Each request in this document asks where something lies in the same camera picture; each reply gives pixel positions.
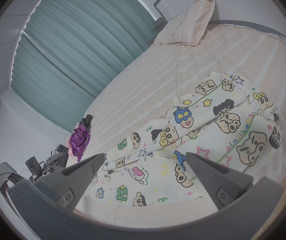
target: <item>pillowcase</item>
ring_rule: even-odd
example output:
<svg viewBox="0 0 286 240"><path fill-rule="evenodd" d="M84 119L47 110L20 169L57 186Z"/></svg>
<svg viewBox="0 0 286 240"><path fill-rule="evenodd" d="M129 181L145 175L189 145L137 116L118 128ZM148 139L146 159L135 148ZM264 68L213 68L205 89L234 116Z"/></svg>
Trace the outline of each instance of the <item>pillowcase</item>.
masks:
<svg viewBox="0 0 286 240"><path fill-rule="evenodd" d="M185 12L164 27L154 44L198 45L212 17L214 6L215 0L195 0Z"/></svg>

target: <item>bed sheet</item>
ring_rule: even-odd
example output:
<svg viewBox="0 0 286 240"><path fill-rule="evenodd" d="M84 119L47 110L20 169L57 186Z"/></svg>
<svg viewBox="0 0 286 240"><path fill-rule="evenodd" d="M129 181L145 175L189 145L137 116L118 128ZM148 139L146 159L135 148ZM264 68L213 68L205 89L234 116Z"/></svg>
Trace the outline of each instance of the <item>bed sheet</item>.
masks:
<svg viewBox="0 0 286 240"><path fill-rule="evenodd" d="M174 96L188 94L213 70L237 70L276 103L282 144L268 164L254 172L254 183L262 176L281 182L286 175L286 40L233 25L208 25L197 46L153 45L114 78L85 113L92 114L93 120L82 159L110 150L134 130L159 118ZM67 165L75 162L70 157ZM85 197L76 208L95 220L128 227L173 226L216 211L199 200L141 208L104 205Z"/></svg>

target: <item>cartoon fabric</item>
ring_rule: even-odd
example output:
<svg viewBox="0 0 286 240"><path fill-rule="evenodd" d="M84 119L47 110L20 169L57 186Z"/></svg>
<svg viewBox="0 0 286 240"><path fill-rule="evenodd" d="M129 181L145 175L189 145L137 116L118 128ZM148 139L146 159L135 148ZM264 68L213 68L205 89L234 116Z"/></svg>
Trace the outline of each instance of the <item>cartoon fabric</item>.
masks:
<svg viewBox="0 0 286 240"><path fill-rule="evenodd" d="M117 206L209 198L185 162L186 152L255 172L267 163L265 146L270 150L281 144L276 110L243 76L213 71L191 93L174 97L172 109L161 118L107 151L84 195Z"/></svg>

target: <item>purple cloth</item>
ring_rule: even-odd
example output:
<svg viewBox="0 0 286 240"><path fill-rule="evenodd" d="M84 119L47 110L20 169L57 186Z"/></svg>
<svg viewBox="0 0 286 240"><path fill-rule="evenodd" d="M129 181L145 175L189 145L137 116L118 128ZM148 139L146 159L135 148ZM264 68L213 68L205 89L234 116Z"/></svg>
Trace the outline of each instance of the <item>purple cloth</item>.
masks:
<svg viewBox="0 0 286 240"><path fill-rule="evenodd" d="M73 156L77 157L77 161L80 162L83 151L89 144L90 134L89 131L86 130L84 125L80 125L78 128L73 130L71 135L70 144L72 147Z"/></svg>

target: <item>green curtain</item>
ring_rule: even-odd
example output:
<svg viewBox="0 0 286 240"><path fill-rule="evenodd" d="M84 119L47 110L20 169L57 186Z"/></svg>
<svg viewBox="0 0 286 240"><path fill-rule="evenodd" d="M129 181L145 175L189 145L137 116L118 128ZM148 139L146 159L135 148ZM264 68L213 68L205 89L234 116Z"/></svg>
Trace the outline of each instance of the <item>green curtain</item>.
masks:
<svg viewBox="0 0 286 240"><path fill-rule="evenodd" d="M153 22L138 0L42 0L24 31L43 54L35 48L34 55L26 38L19 41L11 87L42 116L72 131L93 99L149 47L148 41L157 35ZM52 77L46 80L37 75L45 65L42 70ZM30 73L35 78L27 77ZM53 93L54 85L48 83L56 78L73 95Z"/></svg>

